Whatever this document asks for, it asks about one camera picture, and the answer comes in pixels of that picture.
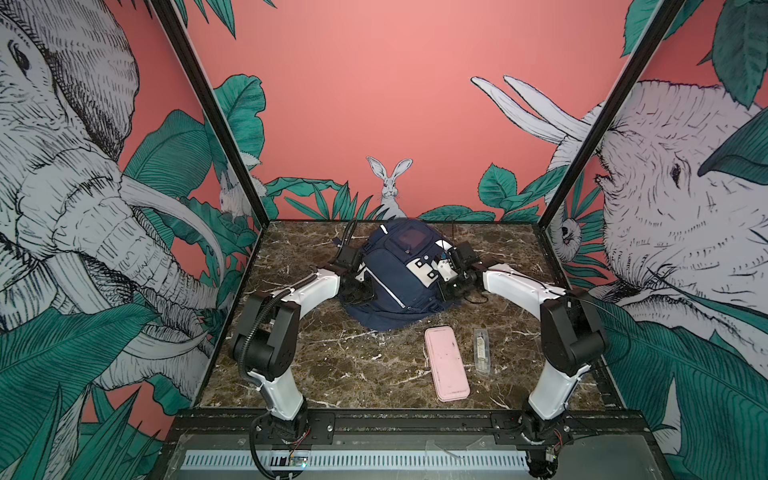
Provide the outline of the navy blue student backpack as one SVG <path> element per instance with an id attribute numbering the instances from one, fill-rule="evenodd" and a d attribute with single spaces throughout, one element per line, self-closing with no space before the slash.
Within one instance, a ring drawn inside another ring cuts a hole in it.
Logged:
<path id="1" fill-rule="evenodd" d="M 443 254 L 457 245 L 420 220 L 390 220 L 359 249 L 376 299 L 363 305 L 339 301 L 352 318 L 374 331 L 404 328 L 457 306 L 462 299 L 444 302 L 439 298 L 440 275 L 435 269 Z"/>

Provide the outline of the pink pencil case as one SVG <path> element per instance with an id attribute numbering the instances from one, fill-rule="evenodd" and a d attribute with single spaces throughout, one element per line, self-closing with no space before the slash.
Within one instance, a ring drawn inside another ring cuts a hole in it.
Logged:
<path id="1" fill-rule="evenodd" d="M 464 400 L 470 386 L 453 329 L 433 327 L 424 332 L 436 395 L 441 402 Z"/>

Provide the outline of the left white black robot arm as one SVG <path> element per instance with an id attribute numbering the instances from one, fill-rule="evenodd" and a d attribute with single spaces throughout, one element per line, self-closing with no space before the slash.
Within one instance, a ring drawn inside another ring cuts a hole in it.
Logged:
<path id="1" fill-rule="evenodd" d="M 341 294 L 371 299 L 373 287 L 356 278 L 361 264 L 362 250 L 341 244 L 328 263 L 307 277 L 246 301 L 231 338 L 231 356 L 239 376 L 256 386 L 266 403 L 266 413 L 255 425 L 284 444 L 296 445 L 309 432 L 307 401 L 291 371 L 301 320 Z"/>

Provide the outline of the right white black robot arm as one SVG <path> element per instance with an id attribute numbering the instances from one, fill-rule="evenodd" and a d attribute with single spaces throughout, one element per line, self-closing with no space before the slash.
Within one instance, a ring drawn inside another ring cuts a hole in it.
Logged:
<path id="1" fill-rule="evenodd" d="M 481 259 L 467 242 L 440 241 L 434 267 L 438 295 L 459 299 L 471 290 L 500 296 L 540 322 L 544 364 L 523 404 L 520 433 L 533 445 L 552 443 L 562 431 L 564 414 L 580 380 L 605 352 L 609 341 L 596 300 L 529 277 L 506 263 Z"/>

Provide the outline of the clear plastic small case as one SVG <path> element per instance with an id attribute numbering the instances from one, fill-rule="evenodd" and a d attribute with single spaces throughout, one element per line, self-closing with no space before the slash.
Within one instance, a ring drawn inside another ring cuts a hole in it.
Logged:
<path id="1" fill-rule="evenodd" d="M 488 331 L 477 328 L 473 332 L 474 365 L 480 375 L 489 375 L 491 371 L 491 355 Z"/>

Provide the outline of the right black frame post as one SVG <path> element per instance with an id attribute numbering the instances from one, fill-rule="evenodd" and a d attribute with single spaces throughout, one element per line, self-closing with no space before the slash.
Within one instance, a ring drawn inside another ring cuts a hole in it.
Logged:
<path id="1" fill-rule="evenodd" d="M 571 191 L 586 164 L 596 152 L 599 141 L 607 132 L 613 119 L 620 112 L 631 90 L 662 43 L 664 36 L 683 5 L 683 0 L 665 0 L 655 7 L 601 112 L 566 171 L 552 201 L 540 217 L 537 223 L 539 229 L 547 228 L 556 217 L 558 209 L 563 205 L 567 194 Z"/>

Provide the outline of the black frame post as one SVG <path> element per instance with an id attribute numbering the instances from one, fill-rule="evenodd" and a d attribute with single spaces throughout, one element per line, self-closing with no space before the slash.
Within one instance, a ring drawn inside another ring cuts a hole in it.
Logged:
<path id="1" fill-rule="evenodd" d="M 662 43 L 664 36 L 683 5 L 683 0 L 665 0 L 655 7 L 601 112 L 566 171 L 552 201 L 540 217 L 537 223 L 539 229 L 547 228 L 556 217 L 558 209 L 563 205 L 567 194 L 571 191 L 586 164 L 596 152 L 599 141 L 607 132 L 613 119 L 620 112 L 631 90 Z"/>
<path id="2" fill-rule="evenodd" d="M 270 219 L 253 186 L 252 177 L 245 168 L 235 138 L 189 40 L 175 3 L 166 0 L 152 0 L 150 5 L 159 19 L 163 31 L 201 104 L 215 138 L 220 143 L 229 165 L 233 168 L 244 190 L 259 226 L 262 228 L 268 227 Z"/>

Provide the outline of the black front mounting rail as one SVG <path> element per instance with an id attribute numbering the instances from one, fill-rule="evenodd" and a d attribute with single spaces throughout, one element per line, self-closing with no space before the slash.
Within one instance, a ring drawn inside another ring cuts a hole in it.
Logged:
<path id="1" fill-rule="evenodd" d="M 567 411 L 555 420 L 534 420 L 519 410 L 310 408 L 294 420 L 282 420 L 264 409 L 200 408 L 178 414 L 166 442 L 177 444 L 184 435 L 239 435 L 262 445 L 314 446 L 330 445 L 344 435 L 480 435 L 498 445 L 532 449 L 649 432 L 643 415 L 628 410 Z"/>

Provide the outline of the left black frame post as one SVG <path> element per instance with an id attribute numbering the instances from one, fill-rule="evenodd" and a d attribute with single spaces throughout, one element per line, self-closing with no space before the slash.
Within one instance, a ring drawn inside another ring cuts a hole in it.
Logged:
<path id="1" fill-rule="evenodd" d="M 201 104 L 215 138 L 220 143 L 229 165 L 233 168 L 244 190 L 259 226 L 262 228 L 268 227 L 270 219 L 253 186 L 252 177 L 245 168 L 235 138 L 189 40 L 175 3 L 166 0 L 152 0 L 150 5 L 159 19 L 163 31 Z"/>

